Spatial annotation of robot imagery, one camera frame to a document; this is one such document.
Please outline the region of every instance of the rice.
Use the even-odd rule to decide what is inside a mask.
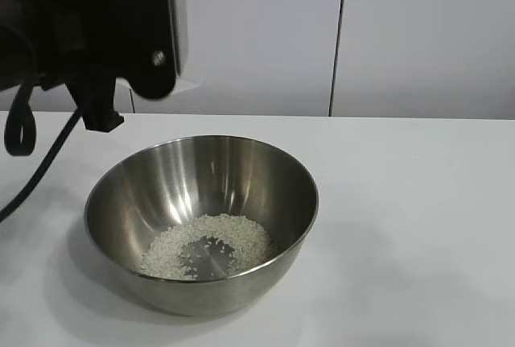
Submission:
[[[226,260],[226,267],[206,270],[202,262],[213,252]],[[143,254],[139,269],[164,279],[214,279],[252,269],[276,253],[272,238],[257,222],[245,216],[204,215],[162,232]]]

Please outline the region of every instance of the black cable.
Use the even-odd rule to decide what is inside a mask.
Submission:
[[[31,107],[29,106],[29,100],[31,99],[32,90],[37,83],[37,57],[31,41],[22,33],[3,25],[0,25],[0,30],[9,31],[14,37],[23,43],[27,48],[31,60],[25,79],[20,85],[18,93],[10,107],[4,133],[4,143],[9,154],[13,156],[27,156],[34,151],[36,141],[35,119]],[[83,112],[91,106],[96,97],[97,93],[92,95],[87,99],[87,101],[84,101],[68,119],[67,123],[57,136],[57,139],[52,144],[50,150],[45,155],[43,161],[27,184],[13,198],[13,200],[7,204],[6,207],[0,210],[0,224],[4,222],[34,191],[41,179],[47,173],[48,168],[56,158],[57,154],[59,154],[59,151],[66,142],[66,139],[72,133],[73,128],[79,122]]]
[[[43,176],[47,173],[48,168],[56,158],[57,154],[59,154],[60,149],[63,147],[66,139],[73,131],[73,128],[76,126],[77,122],[80,120],[82,116],[82,112],[79,108],[75,110],[72,116],[68,119],[66,125],[61,130],[54,144],[52,144],[50,150],[43,158],[43,161],[36,169],[35,173],[29,179],[27,184],[23,187],[23,189],[18,193],[17,196],[13,198],[9,204],[2,210],[0,210],[0,224],[6,220],[34,191],[35,187],[38,185]]]
[[[12,34],[23,44],[30,59],[25,79],[10,106],[4,132],[4,144],[7,152],[13,156],[28,156],[34,151],[36,141],[35,119],[29,106],[29,100],[38,80],[37,56],[31,41],[23,33],[6,25],[0,25],[1,30]]]

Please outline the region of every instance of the stainless steel bowl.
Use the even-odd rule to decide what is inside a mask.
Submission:
[[[284,276],[315,221],[317,204],[315,182],[286,152],[248,138],[197,136],[119,163],[91,192],[85,222],[94,244],[136,295],[167,312],[214,316],[252,303]],[[275,257],[214,280],[159,279],[138,271],[142,254],[169,226],[221,213],[262,224],[278,247]]]

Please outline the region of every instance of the uncooked rice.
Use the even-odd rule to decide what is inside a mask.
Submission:
[[[276,253],[275,244],[270,235],[257,222],[245,216],[204,215],[188,223],[169,227],[162,232],[150,244],[150,249],[143,254],[140,271],[146,275],[164,279],[198,279],[198,275],[194,274],[196,268],[188,265],[184,260],[193,264],[193,258],[201,256],[189,254],[184,250],[189,244],[198,242],[202,238],[209,239],[209,245],[206,246],[214,246],[222,242],[220,252],[228,252],[230,257],[227,275],[237,275],[252,269],[268,261]]]

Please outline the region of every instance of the white wall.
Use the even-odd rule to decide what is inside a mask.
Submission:
[[[189,59],[136,112],[327,115],[340,0],[187,0]]]
[[[333,111],[515,118],[514,0],[345,0]]]

